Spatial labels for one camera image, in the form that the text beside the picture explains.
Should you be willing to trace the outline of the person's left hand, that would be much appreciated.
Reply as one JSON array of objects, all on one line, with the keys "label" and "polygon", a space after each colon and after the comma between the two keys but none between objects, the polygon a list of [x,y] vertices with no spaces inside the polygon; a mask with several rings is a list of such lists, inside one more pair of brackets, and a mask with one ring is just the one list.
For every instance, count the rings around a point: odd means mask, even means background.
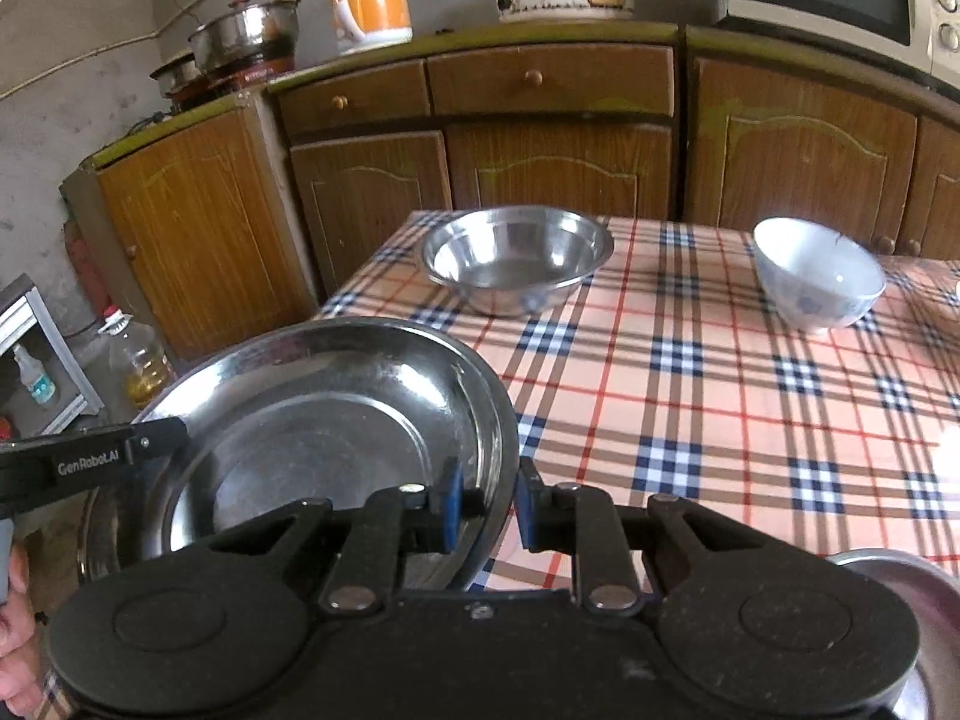
[{"label": "person's left hand", "polygon": [[8,596],[2,606],[2,702],[14,717],[36,712],[44,700],[44,665],[29,596],[28,555],[14,543],[8,563]]}]

